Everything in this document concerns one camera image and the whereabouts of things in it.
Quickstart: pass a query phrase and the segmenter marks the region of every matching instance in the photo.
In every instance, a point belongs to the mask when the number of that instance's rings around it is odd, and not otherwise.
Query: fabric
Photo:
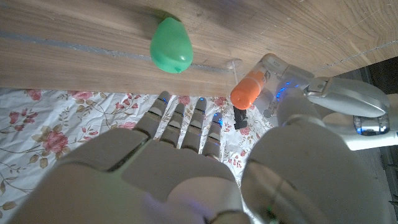
[[[57,159],[110,129],[132,129],[156,98],[132,93],[0,89],[0,222],[10,218]],[[160,137],[177,103],[183,103],[180,145],[198,99],[172,96],[155,138]],[[247,112],[248,126],[237,131],[231,102],[223,97],[206,100],[201,148],[212,116],[221,112],[221,161],[240,186],[246,158],[271,124],[252,106]]]

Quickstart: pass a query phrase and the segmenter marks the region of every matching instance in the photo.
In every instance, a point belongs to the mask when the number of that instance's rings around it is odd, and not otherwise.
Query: orange cap
[[[232,90],[231,102],[240,110],[248,109],[264,86],[264,73],[250,71]]]

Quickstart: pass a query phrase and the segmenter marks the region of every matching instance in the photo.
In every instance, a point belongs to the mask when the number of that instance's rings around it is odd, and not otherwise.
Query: robot finger
[[[181,124],[183,119],[185,106],[181,103],[175,108],[173,115],[167,124],[165,131],[160,137],[160,141],[170,143],[173,147],[177,147],[178,138],[180,137]]]
[[[193,110],[192,119],[182,141],[181,149],[191,149],[199,152],[201,129],[205,118],[206,99],[201,97],[195,109]]]
[[[159,127],[160,120],[166,110],[167,103],[169,102],[170,94],[163,91],[155,100],[152,107],[144,114],[139,120],[133,130],[145,133],[150,138],[154,138],[157,128]]]
[[[222,127],[223,115],[221,113],[214,114],[202,155],[220,161],[220,132]]]

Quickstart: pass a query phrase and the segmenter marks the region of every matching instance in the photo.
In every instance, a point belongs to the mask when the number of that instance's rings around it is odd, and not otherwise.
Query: wooden surface
[[[164,12],[184,23],[201,67],[173,75],[145,60]],[[272,52],[330,77],[398,56],[397,24],[395,0],[3,0],[0,85],[225,96],[232,58],[245,73]]]

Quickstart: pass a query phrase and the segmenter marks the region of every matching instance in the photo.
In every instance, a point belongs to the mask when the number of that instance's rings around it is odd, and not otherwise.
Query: green egg
[[[183,24],[171,17],[162,21],[150,43],[155,65],[169,73],[181,73],[193,60],[193,49]]]

